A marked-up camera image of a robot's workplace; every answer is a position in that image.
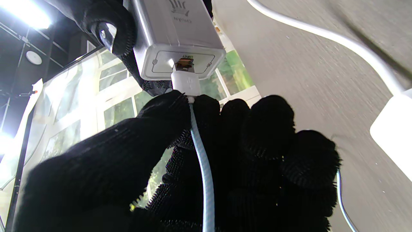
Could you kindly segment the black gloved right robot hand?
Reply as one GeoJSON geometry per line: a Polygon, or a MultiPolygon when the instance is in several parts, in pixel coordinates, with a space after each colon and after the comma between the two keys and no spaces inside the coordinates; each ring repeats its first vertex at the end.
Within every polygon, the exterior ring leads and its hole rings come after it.
{"type": "Polygon", "coordinates": [[[101,45],[104,45],[103,25],[113,25],[116,29],[114,41],[106,48],[122,61],[142,90],[153,97],[172,91],[171,81],[141,78],[133,52],[137,40],[135,21],[122,0],[49,0],[48,3],[73,20],[83,32],[94,36],[101,45]]]}

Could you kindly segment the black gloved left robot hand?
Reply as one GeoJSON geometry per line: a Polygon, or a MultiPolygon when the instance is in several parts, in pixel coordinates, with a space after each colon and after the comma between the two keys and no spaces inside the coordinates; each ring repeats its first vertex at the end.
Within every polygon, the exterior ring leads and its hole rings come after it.
{"type": "MultiPolygon", "coordinates": [[[[326,232],[341,159],[333,141],[296,132],[278,95],[251,108],[193,105],[211,166],[217,232],[326,232]]],[[[15,232],[200,232],[202,178],[179,91],[31,170],[15,232]]]]}

